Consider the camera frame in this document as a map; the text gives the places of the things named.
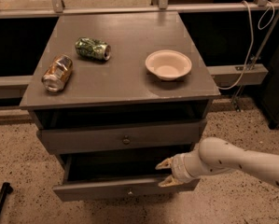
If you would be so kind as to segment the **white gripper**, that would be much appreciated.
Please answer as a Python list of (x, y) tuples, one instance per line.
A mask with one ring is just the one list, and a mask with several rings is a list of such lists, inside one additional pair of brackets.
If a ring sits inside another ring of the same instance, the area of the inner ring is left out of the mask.
[(196, 152), (182, 153), (167, 158), (158, 163), (156, 170), (170, 169), (172, 175), (167, 176), (158, 186), (160, 188), (168, 188), (177, 184), (186, 184), (198, 177), (198, 156)]

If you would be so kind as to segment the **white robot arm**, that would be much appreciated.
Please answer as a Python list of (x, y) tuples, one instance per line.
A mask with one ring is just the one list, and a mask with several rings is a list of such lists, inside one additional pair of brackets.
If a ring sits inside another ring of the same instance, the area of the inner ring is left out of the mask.
[(216, 137), (203, 139), (198, 149), (167, 158), (155, 169), (172, 172), (159, 183), (161, 188), (184, 185), (202, 176), (233, 170), (279, 188), (279, 155), (242, 149)]

